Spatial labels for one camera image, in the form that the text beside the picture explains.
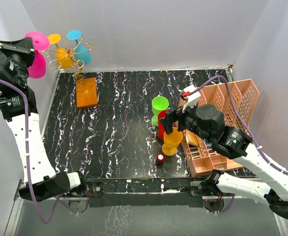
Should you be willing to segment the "magenta wine glass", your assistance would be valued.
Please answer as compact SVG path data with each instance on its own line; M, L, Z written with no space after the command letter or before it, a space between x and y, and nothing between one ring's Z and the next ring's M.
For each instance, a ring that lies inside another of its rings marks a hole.
M25 37L31 37L35 49L32 66L28 68L29 76L33 79L42 78L46 73L46 61L41 51L46 50L50 43L46 35L37 31L28 32Z

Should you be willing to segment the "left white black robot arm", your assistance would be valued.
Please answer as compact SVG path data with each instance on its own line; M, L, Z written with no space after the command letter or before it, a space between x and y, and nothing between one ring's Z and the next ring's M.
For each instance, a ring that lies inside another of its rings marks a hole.
M0 41L0 111L10 128L24 170L24 200L41 202L63 194L83 196L88 184L79 171L57 173L52 167L39 127L34 91L28 86L35 60L33 39Z

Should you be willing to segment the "red wine glass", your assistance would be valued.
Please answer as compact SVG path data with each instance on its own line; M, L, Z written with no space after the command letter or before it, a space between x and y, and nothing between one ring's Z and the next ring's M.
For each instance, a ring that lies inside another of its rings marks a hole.
M171 113L173 112L173 111L171 111L171 110L164 110L164 111L161 111L161 112L159 113L159 115L158 115L158 126L159 126L159 129L158 129L158 131L157 131L157 136L158 136L158 138L161 139L161 140L164 139L165 129L164 129L164 127L162 126L162 124L161 124L161 122L160 122L160 119L161 119L161 118L164 118L164 117L166 116L167 111L170 111Z

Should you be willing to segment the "green wine glass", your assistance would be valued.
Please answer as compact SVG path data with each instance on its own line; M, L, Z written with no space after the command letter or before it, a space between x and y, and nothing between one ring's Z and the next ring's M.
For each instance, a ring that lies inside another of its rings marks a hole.
M151 122L154 126L158 126L158 115L162 111L168 109L169 101L167 98L165 98L163 96L157 96L157 97L153 98L151 105L152 105L152 111L154 114L154 116L151 119Z

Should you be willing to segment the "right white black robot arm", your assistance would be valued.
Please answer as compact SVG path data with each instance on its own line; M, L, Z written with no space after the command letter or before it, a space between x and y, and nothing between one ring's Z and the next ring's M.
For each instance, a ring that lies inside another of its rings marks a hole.
M174 111L168 110L160 119L167 135L173 132L175 122L179 131L193 132L210 142L218 154L241 164L261 179L260 182L250 181L214 170L199 186L201 190L211 195L231 193L249 198L288 219L288 171L268 157L261 147L256 147L247 133L225 125L224 114L213 105L179 107Z

